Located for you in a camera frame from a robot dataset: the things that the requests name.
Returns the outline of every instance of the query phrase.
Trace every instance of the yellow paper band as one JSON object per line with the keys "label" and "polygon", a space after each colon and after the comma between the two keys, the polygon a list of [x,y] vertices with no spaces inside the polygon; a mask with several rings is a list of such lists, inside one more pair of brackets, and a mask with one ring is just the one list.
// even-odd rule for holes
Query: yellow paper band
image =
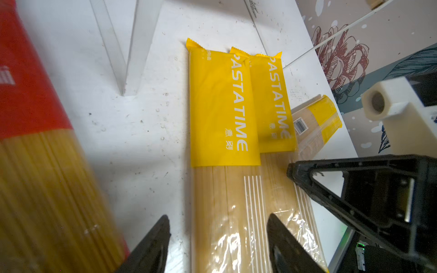
{"label": "yellow paper band", "polygon": [[281,53],[274,57],[263,54],[250,56],[234,47],[230,52],[250,60],[260,152],[296,150],[297,140],[282,71]]}
{"label": "yellow paper band", "polygon": [[260,165],[249,59],[203,49],[190,52],[191,165]]}
{"label": "yellow paper band", "polygon": [[326,96],[308,106],[319,126],[322,128],[323,142],[327,143],[338,128],[341,128],[340,117],[334,103]]}

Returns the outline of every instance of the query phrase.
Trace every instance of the floral wallpaper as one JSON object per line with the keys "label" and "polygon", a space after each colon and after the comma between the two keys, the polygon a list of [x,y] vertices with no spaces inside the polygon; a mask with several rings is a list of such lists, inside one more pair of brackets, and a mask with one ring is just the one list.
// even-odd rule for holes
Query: floral wallpaper
{"label": "floral wallpaper", "polygon": [[[313,45],[370,11],[366,1],[296,2]],[[383,123],[365,117],[362,93],[381,80],[437,71],[433,10],[437,1],[393,1],[316,50],[358,156],[392,152]]]}
{"label": "floral wallpaper", "polygon": [[[332,35],[341,31],[337,26],[321,35],[321,28],[317,27],[312,36],[313,45],[317,45]],[[366,76],[369,64],[369,47],[357,42],[354,36],[348,36],[349,30],[336,37],[320,48],[316,49],[320,64],[325,72],[326,79],[334,94],[337,103],[347,100],[349,94],[354,95],[359,90],[359,85]]]}

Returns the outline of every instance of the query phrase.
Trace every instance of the white surface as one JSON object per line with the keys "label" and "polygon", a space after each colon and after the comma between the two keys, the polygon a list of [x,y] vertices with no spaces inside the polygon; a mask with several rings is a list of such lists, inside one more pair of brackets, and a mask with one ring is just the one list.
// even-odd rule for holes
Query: white surface
{"label": "white surface", "polygon": [[[267,54],[275,55],[282,51],[283,66],[312,48],[311,39],[295,1],[258,0],[256,4],[253,2],[256,11],[252,9],[253,5],[250,5],[249,0],[246,0],[246,3]],[[285,69],[284,77],[291,108],[318,94],[327,95],[335,101],[315,51],[296,60]],[[343,127],[337,130],[314,159],[357,157],[337,105],[336,108]],[[342,188],[343,179],[337,179],[335,176],[329,177],[324,184],[330,190]],[[329,264],[346,226],[324,207],[312,200],[311,203],[326,263]]]}
{"label": "white surface", "polygon": [[[135,1],[105,2],[126,59]],[[190,37],[210,50],[228,51],[235,46],[248,53],[264,53],[243,0],[164,1],[142,85],[135,97],[119,95],[89,0],[17,3],[24,26],[108,195],[129,248],[133,249],[159,217],[167,214],[172,236],[166,271],[190,272],[185,41]],[[295,14],[297,7],[292,8],[295,10],[290,10],[290,14]],[[309,43],[311,47],[303,22],[294,20],[284,21],[284,25],[290,24],[288,36],[296,35],[293,43],[278,45],[277,50],[287,50],[289,58],[295,56],[294,51],[298,55],[293,46]],[[273,29],[267,37],[279,35],[275,31],[280,29]],[[272,45],[274,41],[276,38],[267,40]],[[315,53],[296,62],[285,77],[292,106],[319,93],[333,99]],[[345,127],[317,155],[327,159],[355,156]],[[340,241],[335,235],[341,233],[343,226],[314,203],[313,208],[329,263],[330,249],[333,253]]]}
{"label": "white surface", "polygon": [[283,67],[312,48],[294,0],[245,1],[267,54],[274,56],[282,51]]}

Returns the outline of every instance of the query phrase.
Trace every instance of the red flower drawing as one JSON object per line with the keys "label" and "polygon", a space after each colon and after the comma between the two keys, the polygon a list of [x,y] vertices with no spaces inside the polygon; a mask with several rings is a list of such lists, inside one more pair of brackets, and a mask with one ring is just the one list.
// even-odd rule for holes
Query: red flower drawing
{"label": "red flower drawing", "polygon": [[[321,35],[321,28],[317,27],[312,37],[313,45],[317,45],[338,31],[331,27],[329,32]],[[322,45],[316,50],[320,64],[325,72],[326,79],[338,104],[344,103],[348,97],[355,95],[360,84],[366,76],[366,68],[369,64],[369,47],[359,44],[353,36],[347,37],[349,30],[342,35]]]}

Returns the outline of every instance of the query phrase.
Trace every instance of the black plastic bracket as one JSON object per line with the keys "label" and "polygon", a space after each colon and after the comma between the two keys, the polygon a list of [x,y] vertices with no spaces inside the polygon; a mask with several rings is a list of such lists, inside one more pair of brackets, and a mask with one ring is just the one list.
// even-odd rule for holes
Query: black plastic bracket
{"label": "black plastic bracket", "polygon": [[115,273],[164,273],[170,222],[163,215]]}
{"label": "black plastic bracket", "polygon": [[[313,175],[342,171],[339,197]],[[375,156],[298,161],[287,176],[342,222],[387,250],[429,268],[437,257],[437,159]]]}
{"label": "black plastic bracket", "polygon": [[267,221],[273,273],[324,273],[273,213]]}

